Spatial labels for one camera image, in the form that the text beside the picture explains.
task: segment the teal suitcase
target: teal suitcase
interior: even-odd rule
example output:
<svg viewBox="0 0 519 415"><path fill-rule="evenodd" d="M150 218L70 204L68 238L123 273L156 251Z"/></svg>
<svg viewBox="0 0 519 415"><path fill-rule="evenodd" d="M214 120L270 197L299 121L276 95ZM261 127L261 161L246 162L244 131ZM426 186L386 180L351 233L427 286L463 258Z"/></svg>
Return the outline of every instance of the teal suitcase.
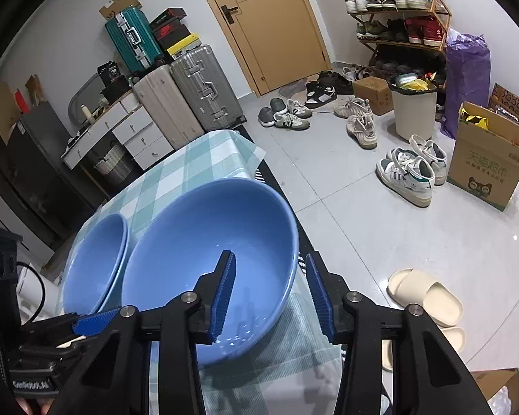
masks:
<svg viewBox="0 0 519 415"><path fill-rule="evenodd" d="M149 68L163 53L140 9L132 6L123 9L106 22L106 30L132 72Z"/></svg>

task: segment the purple bag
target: purple bag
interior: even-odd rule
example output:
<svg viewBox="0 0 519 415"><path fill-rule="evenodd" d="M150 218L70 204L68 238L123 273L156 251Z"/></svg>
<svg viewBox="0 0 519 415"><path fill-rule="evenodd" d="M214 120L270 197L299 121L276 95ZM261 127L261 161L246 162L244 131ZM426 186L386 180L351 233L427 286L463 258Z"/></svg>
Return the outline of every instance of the purple bag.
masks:
<svg viewBox="0 0 519 415"><path fill-rule="evenodd" d="M490 92L490 49L482 36L448 32L446 106L440 132L455 139L464 101L486 107Z"/></svg>

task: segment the drawer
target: drawer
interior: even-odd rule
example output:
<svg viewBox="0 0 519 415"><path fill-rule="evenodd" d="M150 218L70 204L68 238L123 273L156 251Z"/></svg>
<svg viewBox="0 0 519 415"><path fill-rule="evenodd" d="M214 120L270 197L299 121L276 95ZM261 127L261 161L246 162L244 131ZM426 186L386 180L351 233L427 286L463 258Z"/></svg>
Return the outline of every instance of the drawer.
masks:
<svg viewBox="0 0 519 415"><path fill-rule="evenodd" d="M140 106L140 103L137 101L137 97L134 96L133 92L131 92L129 95L123 97L121 99L121 104L127 111L127 114L130 114L131 112L133 112L133 110L135 110L137 107Z"/></svg>
<svg viewBox="0 0 519 415"><path fill-rule="evenodd" d="M113 133L117 137L117 140L125 145L133 135L146 128L150 123L152 123L151 117L148 115L146 109L144 109L144 106L141 106L119 123L119 126L113 130Z"/></svg>
<svg viewBox="0 0 519 415"><path fill-rule="evenodd" d="M121 103L114 104L89 128L90 137L98 142L126 116L127 111Z"/></svg>
<svg viewBox="0 0 519 415"><path fill-rule="evenodd" d="M144 148L152 145L156 140L162 137L162 132L155 123L150 123L137 135L133 136L126 144L125 148L129 150L131 156L136 156Z"/></svg>
<svg viewBox="0 0 519 415"><path fill-rule="evenodd" d="M84 155L87 154L92 147L96 145L96 142L90 137L89 133L86 132L82 135L79 141L71 148L69 153L64 157L65 164L73 170L75 165L79 163L79 161L84 158Z"/></svg>
<svg viewBox="0 0 519 415"><path fill-rule="evenodd" d="M148 167L154 165L162 159L167 153L173 151L173 147L165 137L160 137L152 145L146 147L139 154L134 157L140 168L146 170Z"/></svg>

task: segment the black rug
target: black rug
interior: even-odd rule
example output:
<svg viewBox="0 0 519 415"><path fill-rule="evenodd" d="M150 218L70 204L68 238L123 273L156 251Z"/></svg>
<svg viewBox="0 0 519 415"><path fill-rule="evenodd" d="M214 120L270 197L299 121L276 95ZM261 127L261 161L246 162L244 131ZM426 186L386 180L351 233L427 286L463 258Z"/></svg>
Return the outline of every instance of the black rug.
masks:
<svg viewBox="0 0 519 415"><path fill-rule="evenodd" d="M248 134L248 131L245 129L244 126L240 125L235 128L233 128L234 131L238 132L242 137L249 140L250 142L254 143L250 135ZM277 180L273 176L273 173L271 173L271 170L269 169L269 166L266 164L266 162L263 160L259 164L258 169L256 170L256 175L254 176L258 181L267 184L269 187L273 188L281 197L284 198L284 200L288 203L288 206L290 206L292 213L294 214L294 218L296 219L296 224L298 225L298 236L299 236L299 242L300 242L300 251L298 255L298 265L300 265L300 269L306 273L306 264L304 262L304 258L308 255L308 253L313 251L313 246L311 245L311 242L309 241L309 238L306 234L306 231L304 231L304 228L300 224L300 221L298 220L296 214L294 213L294 210L292 209L291 204L288 202L288 199L286 198L286 195L284 194L283 190L281 189L281 186L279 186L279 183L277 183Z"/></svg>

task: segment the blue bowl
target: blue bowl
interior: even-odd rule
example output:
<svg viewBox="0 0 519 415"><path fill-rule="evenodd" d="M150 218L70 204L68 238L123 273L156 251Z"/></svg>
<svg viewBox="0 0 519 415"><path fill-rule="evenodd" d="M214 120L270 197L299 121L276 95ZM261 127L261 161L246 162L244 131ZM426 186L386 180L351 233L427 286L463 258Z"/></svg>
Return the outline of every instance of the blue bowl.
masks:
<svg viewBox="0 0 519 415"><path fill-rule="evenodd" d="M69 261L63 287L65 312L93 314L119 307L123 273L135 244L121 214L100 220Z"/></svg>
<svg viewBox="0 0 519 415"><path fill-rule="evenodd" d="M195 188L154 219L123 279L123 305L164 306L213 271L224 249L236 256L235 285L221 335L197 347L203 366L242 355L281 315L298 262L298 228L288 203L245 178Z"/></svg>

